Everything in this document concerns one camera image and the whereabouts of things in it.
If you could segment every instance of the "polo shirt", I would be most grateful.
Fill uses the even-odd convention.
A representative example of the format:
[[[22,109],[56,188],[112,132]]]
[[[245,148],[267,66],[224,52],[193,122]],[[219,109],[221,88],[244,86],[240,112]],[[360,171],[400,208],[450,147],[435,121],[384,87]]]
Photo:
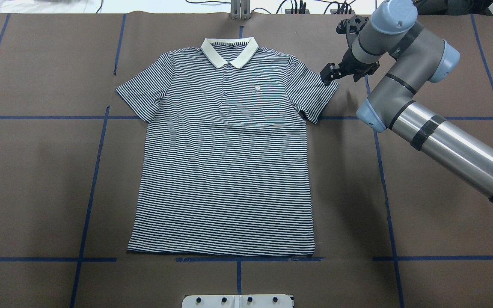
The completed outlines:
[[[312,254],[305,119],[337,87],[253,37],[168,51],[119,86],[148,123],[128,249]]]

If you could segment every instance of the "robotic arm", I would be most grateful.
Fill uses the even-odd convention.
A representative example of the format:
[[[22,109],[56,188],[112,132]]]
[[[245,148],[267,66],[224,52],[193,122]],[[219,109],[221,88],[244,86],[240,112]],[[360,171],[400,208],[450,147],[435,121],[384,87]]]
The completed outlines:
[[[378,59],[389,53],[397,62],[357,117],[379,133],[389,128],[493,203],[493,149],[412,99],[426,81],[441,81],[460,60],[456,49],[416,18],[411,0],[385,0],[370,21],[358,15],[343,20],[336,31],[347,35],[349,49],[340,64],[327,64],[321,78],[328,84],[352,74],[358,81],[373,74]]]

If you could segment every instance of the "short sleeve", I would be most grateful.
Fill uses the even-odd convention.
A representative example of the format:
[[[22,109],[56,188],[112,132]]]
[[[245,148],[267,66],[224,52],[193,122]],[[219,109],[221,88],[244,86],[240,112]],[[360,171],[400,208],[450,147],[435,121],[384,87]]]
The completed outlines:
[[[169,55],[164,53],[155,63],[118,86],[115,91],[141,119],[150,122],[159,110],[159,101],[170,88],[172,76]]]
[[[317,123],[336,89],[337,82],[325,86],[319,74],[312,72],[296,57],[291,56],[285,77],[285,91],[289,100],[299,113]]]

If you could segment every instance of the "white bracket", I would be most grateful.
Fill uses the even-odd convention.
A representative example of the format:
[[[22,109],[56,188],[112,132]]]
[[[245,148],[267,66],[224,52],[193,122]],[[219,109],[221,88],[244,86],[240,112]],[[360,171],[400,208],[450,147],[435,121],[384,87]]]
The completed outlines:
[[[250,19],[250,0],[231,0],[231,19]]]
[[[294,308],[294,297],[286,294],[186,296],[182,308]]]

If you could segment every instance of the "shirt collar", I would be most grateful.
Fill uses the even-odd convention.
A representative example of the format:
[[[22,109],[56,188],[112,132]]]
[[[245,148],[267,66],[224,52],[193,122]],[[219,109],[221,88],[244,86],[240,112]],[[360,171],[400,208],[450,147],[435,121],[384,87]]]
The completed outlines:
[[[213,43],[247,43],[245,49],[239,54],[239,56],[233,61],[227,61],[222,58],[221,55],[212,46]],[[201,45],[201,50],[209,59],[209,61],[215,66],[215,68],[221,68],[223,65],[230,63],[236,68],[242,68],[252,58],[254,53],[258,50],[258,43],[254,37],[238,38],[238,39],[219,39],[219,38],[206,38]]]

